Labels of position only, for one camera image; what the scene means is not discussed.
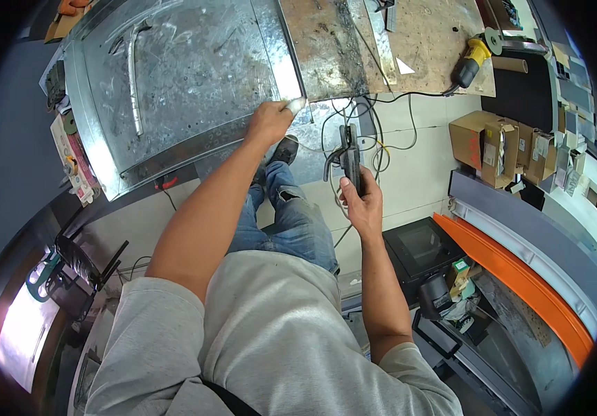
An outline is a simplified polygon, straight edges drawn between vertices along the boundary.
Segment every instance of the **yellow angle grinder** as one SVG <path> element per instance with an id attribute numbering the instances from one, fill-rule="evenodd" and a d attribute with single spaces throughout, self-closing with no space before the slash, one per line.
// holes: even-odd
<path id="1" fill-rule="evenodd" d="M 455 65 L 451 74 L 453 84 L 462 88 L 468 88 L 476 77 L 483 62 L 493 54 L 502 53 L 502 40 L 499 38 L 499 31 L 486 27 L 485 32 L 469 39 L 467 42 L 469 50 Z"/>

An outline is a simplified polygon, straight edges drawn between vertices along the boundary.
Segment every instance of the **fabric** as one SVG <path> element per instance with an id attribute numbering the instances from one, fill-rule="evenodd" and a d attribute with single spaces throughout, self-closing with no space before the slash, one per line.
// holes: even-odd
<path id="1" fill-rule="evenodd" d="M 256 211 L 264 202 L 264 189 L 259 184 L 251 186 L 228 253 L 244 250 L 285 253 L 336 273 L 336 250 L 322 212 L 294 184 L 294 176 L 285 162 L 271 162 L 266 167 L 266 188 L 275 208 L 275 223 L 266 231 L 257 227 Z"/>
<path id="2" fill-rule="evenodd" d="M 205 305 L 164 279 L 127 283 L 86 414 L 230 415 L 200 374 L 261 415 L 462 414 L 415 344 L 371 363 L 335 277 L 276 252 L 228 254 Z"/>

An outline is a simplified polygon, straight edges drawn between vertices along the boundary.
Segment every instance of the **forearm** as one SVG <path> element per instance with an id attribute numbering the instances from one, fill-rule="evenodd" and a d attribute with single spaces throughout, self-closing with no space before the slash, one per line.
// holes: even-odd
<path id="1" fill-rule="evenodd" d="M 363 323 L 370 340 L 372 361 L 379 363 L 391 348 L 412 341 L 410 310 L 381 233 L 361 238 L 361 248 Z"/>
<path id="2" fill-rule="evenodd" d="M 205 301 L 211 276 L 227 253 L 248 188 L 268 150 L 262 143 L 245 140 L 187 198 L 162 233 L 148 276 L 174 281 Z"/>

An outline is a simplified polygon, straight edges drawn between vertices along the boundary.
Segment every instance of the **man's left hand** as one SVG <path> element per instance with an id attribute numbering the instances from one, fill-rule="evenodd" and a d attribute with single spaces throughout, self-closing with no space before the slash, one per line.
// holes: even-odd
<path id="1" fill-rule="evenodd" d="M 267 101 L 255 110 L 245 141 L 262 143 L 268 149 L 282 139 L 294 116 L 286 109 L 286 101 Z"/>

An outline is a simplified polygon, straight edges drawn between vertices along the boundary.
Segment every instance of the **black bag strap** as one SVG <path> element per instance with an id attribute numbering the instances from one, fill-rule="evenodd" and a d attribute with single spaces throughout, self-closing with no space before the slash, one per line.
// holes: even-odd
<path id="1" fill-rule="evenodd" d="M 218 397 L 220 397 L 220 399 L 225 403 L 234 416 L 261 416 L 252 407 L 250 407 L 243 400 L 239 399 L 234 393 L 230 392 L 226 388 L 220 387 L 215 383 L 211 383 L 210 381 L 206 381 L 203 378 L 201 379 L 201 382 L 206 387 L 213 390 Z"/>

